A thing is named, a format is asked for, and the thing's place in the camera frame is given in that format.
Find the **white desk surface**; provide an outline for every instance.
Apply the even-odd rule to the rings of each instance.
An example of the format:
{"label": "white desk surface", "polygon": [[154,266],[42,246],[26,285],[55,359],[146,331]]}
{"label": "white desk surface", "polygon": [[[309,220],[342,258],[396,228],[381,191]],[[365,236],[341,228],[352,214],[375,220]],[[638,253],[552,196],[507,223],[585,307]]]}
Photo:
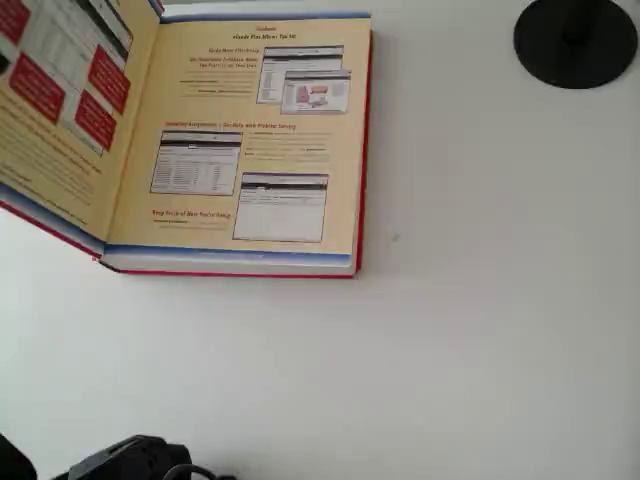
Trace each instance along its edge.
{"label": "white desk surface", "polygon": [[638,478],[640,61],[558,90],[527,0],[371,3],[357,280],[119,276],[0,214],[0,431],[40,478],[137,432],[243,480]]}

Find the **yellow book page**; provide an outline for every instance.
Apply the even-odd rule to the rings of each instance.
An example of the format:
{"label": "yellow book page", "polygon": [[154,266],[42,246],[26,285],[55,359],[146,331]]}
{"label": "yellow book page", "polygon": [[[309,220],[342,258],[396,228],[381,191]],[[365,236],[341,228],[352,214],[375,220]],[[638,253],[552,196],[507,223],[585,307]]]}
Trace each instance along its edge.
{"label": "yellow book page", "polygon": [[370,28],[161,25],[108,243],[351,253]]}
{"label": "yellow book page", "polygon": [[5,3],[0,186],[106,240],[159,17],[148,0]]}

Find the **blue stripe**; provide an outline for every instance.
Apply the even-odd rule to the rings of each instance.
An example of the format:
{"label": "blue stripe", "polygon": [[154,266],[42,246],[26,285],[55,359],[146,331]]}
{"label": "blue stripe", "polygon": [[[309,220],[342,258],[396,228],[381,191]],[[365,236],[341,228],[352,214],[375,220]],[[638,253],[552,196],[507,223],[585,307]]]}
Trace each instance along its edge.
{"label": "blue stripe", "polygon": [[104,241],[85,232],[77,225],[74,225],[67,219],[53,213],[24,194],[14,190],[4,182],[0,182],[0,199],[20,210],[28,217],[32,217],[34,220],[44,223],[48,227],[88,246],[96,252],[102,250],[105,245]]}
{"label": "blue stripe", "polygon": [[305,260],[342,260],[350,261],[351,255],[341,253],[309,253],[309,252],[267,252],[262,250],[224,250],[218,248],[159,247],[147,245],[107,245],[104,251],[109,254],[140,253],[147,255],[202,255],[202,256],[255,256],[273,259],[305,259]]}
{"label": "blue stripe", "polygon": [[151,8],[153,8],[153,10],[156,12],[156,14],[159,17],[162,17],[162,8],[158,4],[158,2],[156,2],[154,0],[149,0],[149,5],[151,5]]}
{"label": "blue stripe", "polygon": [[160,23],[249,21],[249,20],[321,20],[344,18],[371,18],[369,12],[300,12],[300,13],[201,13],[162,18]]}

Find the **black cable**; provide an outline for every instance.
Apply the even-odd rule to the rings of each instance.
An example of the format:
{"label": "black cable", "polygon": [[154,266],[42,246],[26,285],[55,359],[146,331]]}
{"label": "black cable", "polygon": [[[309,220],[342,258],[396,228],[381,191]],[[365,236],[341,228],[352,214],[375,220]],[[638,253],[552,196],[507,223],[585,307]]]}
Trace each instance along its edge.
{"label": "black cable", "polygon": [[213,474],[213,472],[207,470],[206,468],[199,467],[197,465],[176,465],[171,470],[169,470],[162,480],[175,480],[178,475],[183,473],[199,473],[203,477],[207,477],[209,480],[218,480],[217,477]]}

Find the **black object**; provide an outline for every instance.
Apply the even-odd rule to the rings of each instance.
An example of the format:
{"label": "black object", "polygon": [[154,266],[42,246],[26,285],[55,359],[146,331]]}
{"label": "black object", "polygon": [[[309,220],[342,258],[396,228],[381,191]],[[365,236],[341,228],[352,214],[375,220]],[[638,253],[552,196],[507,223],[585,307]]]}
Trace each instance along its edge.
{"label": "black object", "polygon": [[[159,437],[135,435],[94,453],[53,480],[190,480],[199,473],[209,480],[209,470],[191,464],[184,445],[170,444]],[[37,480],[31,462],[0,435],[0,480]]]}
{"label": "black object", "polygon": [[20,450],[0,434],[0,478],[7,480],[36,480],[35,468]]}
{"label": "black object", "polygon": [[0,53],[0,75],[9,70],[10,66],[11,62],[9,59]]}
{"label": "black object", "polygon": [[[175,465],[191,463],[184,445],[136,435],[94,453],[55,480],[162,480]],[[190,480],[188,474],[176,480]]]}
{"label": "black object", "polygon": [[536,0],[518,19],[513,43],[534,77],[561,88],[594,88],[631,64],[638,33],[611,0]]}

